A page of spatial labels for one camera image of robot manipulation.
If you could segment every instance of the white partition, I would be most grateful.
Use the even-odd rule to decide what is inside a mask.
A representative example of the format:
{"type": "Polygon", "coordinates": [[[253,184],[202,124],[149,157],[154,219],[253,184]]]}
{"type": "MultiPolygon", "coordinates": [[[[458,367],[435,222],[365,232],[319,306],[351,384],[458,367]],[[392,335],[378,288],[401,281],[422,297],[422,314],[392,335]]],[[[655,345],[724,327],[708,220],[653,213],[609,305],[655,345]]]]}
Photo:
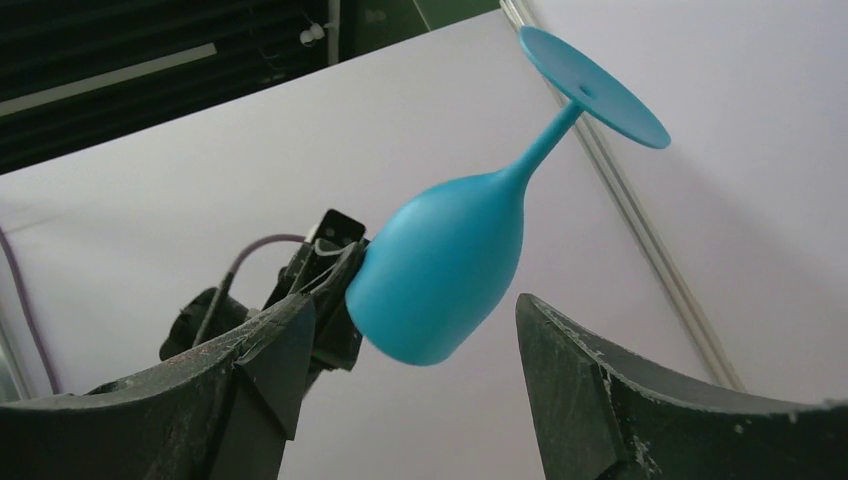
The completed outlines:
{"type": "Polygon", "coordinates": [[[848,397],[848,4],[528,3],[669,128],[608,138],[746,387],[848,397]]]}
{"type": "MultiPolygon", "coordinates": [[[[0,222],[61,381],[82,393],[155,364],[180,307],[256,237],[305,232],[330,207],[373,233],[418,191],[510,161],[555,112],[493,12],[2,176],[0,222]]],[[[233,295],[260,305],[292,252],[257,252],[233,295]]],[[[6,280],[0,305],[22,332],[6,280]]],[[[513,318],[523,291],[706,378],[567,137],[531,183],[521,266],[492,317],[440,366],[400,365],[366,344],[352,373],[322,377],[286,449],[284,477],[542,478],[513,318]]]]}

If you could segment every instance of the cable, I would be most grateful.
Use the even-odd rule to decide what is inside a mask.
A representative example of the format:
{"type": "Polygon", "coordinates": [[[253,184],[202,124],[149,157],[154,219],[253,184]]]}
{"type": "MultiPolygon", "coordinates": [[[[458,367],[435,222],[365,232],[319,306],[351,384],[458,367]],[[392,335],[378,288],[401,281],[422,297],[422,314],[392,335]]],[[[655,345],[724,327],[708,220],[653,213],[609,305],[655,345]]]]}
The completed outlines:
{"type": "Polygon", "coordinates": [[[206,311],[206,316],[203,317],[203,322],[200,324],[200,328],[197,330],[197,335],[194,337],[194,343],[192,343],[192,348],[200,345],[205,342],[206,330],[209,329],[209,325],[212,323],[212,318],[215,316],[215,312],[221,308],[224,300],[227,298],[227,295],[230,292],[230,286],[233,284],[233,279],[236,277],[236,272],[241,267],[241,264],[244,263],[244,260],[253,252],[258,250],[265,245],[270,243],[277,242],[294,242],[294,243],[304,243],[306,241],[306,237],[303,235],[293,235],[290,233],[279,233],[276,235],[269,235],[267,237],[260,238],[250,245],[244,247],[244,249],[239,252],[236,256],[236,259],[233,260],[232,265],[230,265],[229,270],[224,275],[224,279],[221,280],[220,285],[218,285],[218,289],[215,290],[215,296],[212,297],[212,303],[209,304],[209,309],[206,311]]]}
{"type": "Polygon", "coordinates": [[[12,280],[15,282],[15,290],[18,293],[18,301],[21,304],[21,310],[24,312],[24,320],[26,321],[27,328],[29,328],[32,341],[35,343],[38,356],[41,358],[41,363],[44,364],[44,371],[47,373],[47,380],[50,382],[50,390],[53,391],[54,395],[59,394],[61,392],[59,380],[56,377],[56,371],[53,369],[53,364],[50,362],[47,349],[44,348],[44,342],[39,333],[35,314],[32,311],[32,304],[29,299],[29,291],[26,288],[26,284],[24,284],[23,275],[21,274],[21,266],[18,264],[18,259],[12,250],[12,244],[6,237],[6,233],[2,227],[0,227],[0,246],[2,246],[3,253],[6,255],[6,261],[9,262],[9,269],[12,271],[12,280]]]}

